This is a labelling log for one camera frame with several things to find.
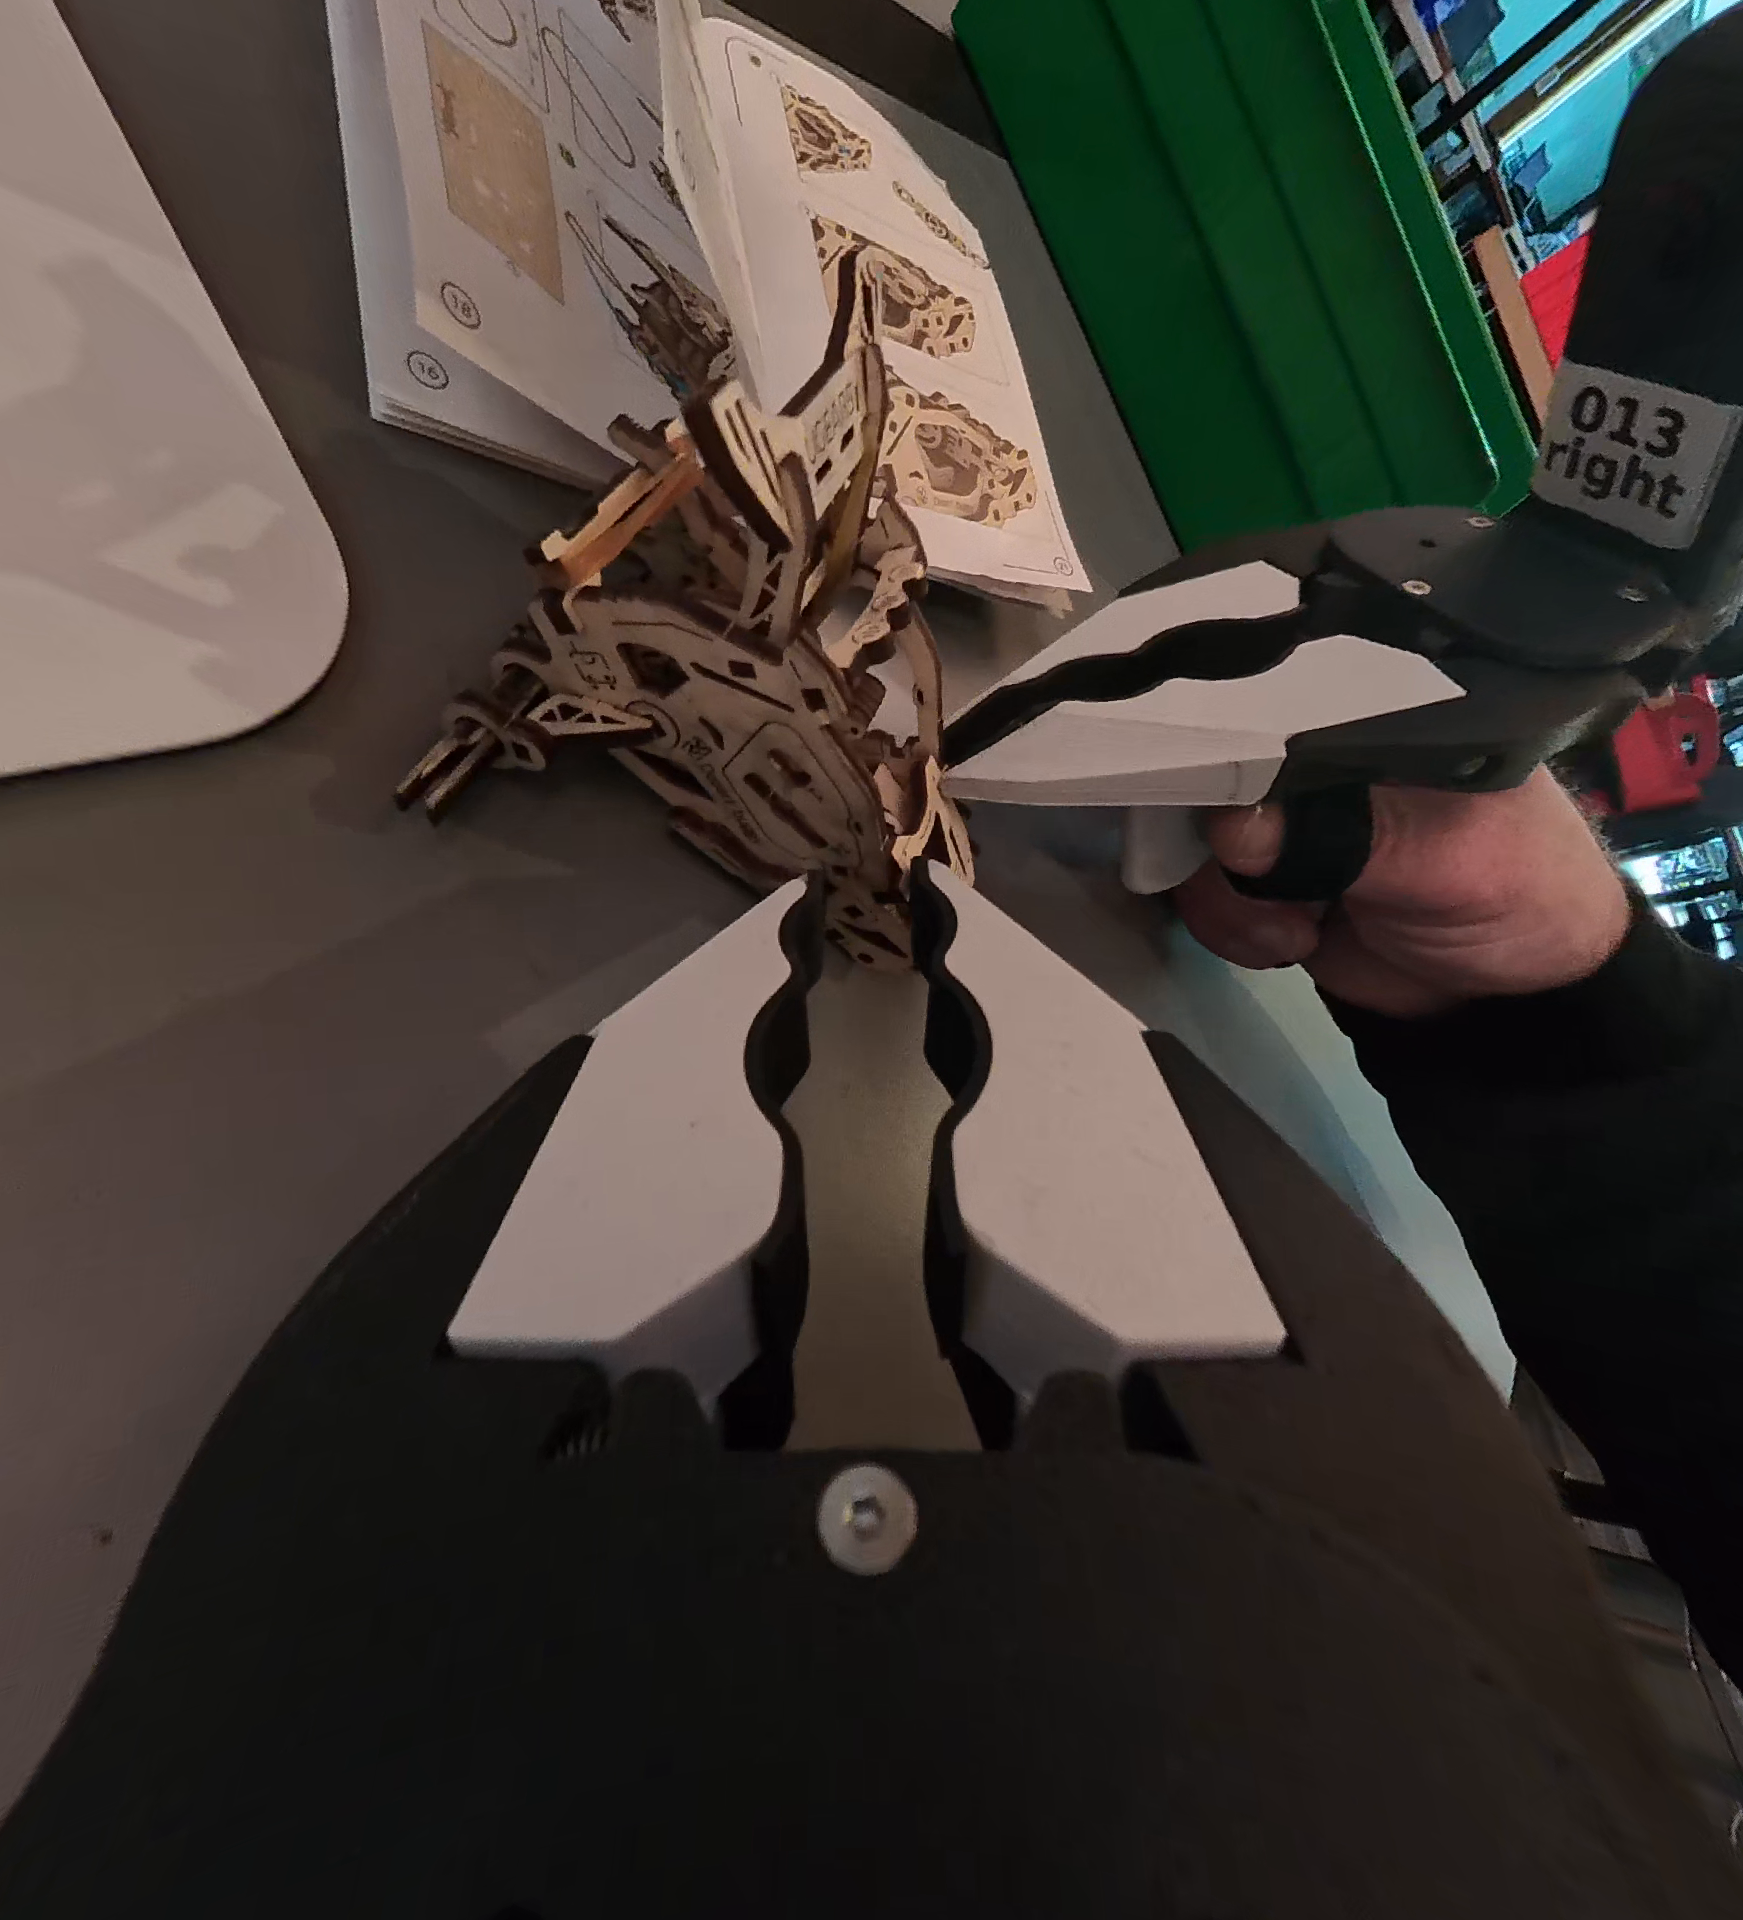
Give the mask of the person's right forearm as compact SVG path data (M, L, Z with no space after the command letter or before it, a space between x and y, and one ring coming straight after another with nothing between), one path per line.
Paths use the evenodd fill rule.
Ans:
M1325 1009L1500 1330L1743 1692L1743 973L1631 897L1582 980Z

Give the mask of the green plastic bin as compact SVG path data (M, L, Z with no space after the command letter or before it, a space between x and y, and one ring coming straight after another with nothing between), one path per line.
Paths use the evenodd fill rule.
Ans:
M954 38L1178 551L1528 492L1364 4L966 3Z

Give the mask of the red metal fixture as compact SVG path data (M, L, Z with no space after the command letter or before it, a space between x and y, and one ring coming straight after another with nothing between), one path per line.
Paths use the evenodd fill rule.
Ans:
M1713 683L1696 676L1648 696L1578 760L1578 803L1599 822L1696 803L1722 757Z

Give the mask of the red plastic bin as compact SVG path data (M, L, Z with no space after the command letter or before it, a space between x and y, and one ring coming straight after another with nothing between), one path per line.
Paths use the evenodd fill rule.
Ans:
M1563 358L1592 239L1592 228L1578 232L1519 277L1538 344L1554 368Z

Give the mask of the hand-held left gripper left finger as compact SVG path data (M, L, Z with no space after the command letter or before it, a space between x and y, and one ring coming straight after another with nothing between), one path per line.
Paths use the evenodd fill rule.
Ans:
M725 1393L792 1350L814 884L788 882L587 1037L447 1330L453 1355Z

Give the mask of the white instruction booklet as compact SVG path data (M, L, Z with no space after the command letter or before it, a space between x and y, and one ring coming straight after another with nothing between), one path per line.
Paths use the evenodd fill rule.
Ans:
M738 373L784 413L860 252L931 579L1093 590L989 250L843 76L698 4L327 4L377 420L569 485Z

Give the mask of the wood-edged workbench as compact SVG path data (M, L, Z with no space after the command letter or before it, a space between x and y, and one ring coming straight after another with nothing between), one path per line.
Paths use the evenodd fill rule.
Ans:
M1538 437L1549 405L1554 361L1543 348L1506 228L1481 228L1466 246L1466 255L1506 377L1523 410L1529 435Z

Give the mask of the wooden model car chassis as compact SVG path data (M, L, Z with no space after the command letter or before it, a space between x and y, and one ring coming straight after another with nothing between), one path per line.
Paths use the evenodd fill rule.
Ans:
M440 817L486 769L597 750L760 896L818 882L851 963L911 965L911 878L974 849L942 763L923 540L884 454L884 272L836 264L816 369L778 413L738 375L611 422L590 514L527 553L538 590L394 792Z

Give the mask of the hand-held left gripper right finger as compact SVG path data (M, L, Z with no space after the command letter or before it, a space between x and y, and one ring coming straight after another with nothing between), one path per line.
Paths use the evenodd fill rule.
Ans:
M926 1295L976 1428L1049 1380L1287 1342L1154 1032L942 861L911 870L931 1136Z

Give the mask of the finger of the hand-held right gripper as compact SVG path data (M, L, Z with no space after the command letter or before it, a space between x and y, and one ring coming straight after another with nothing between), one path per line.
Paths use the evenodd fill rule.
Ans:
M949 756L958 801L1012 806L1257 803L1300 733L1459 699L1431 661L1364 636L1303 641L1235 680L1166 680L1115 699L1062 699L989 747Z
M945 723L948 762L970 762L1062 703L1107 706L1170 683L1243 680L1310 636L1304 589L1277 564L1235 564L1141 584L1012 669Z

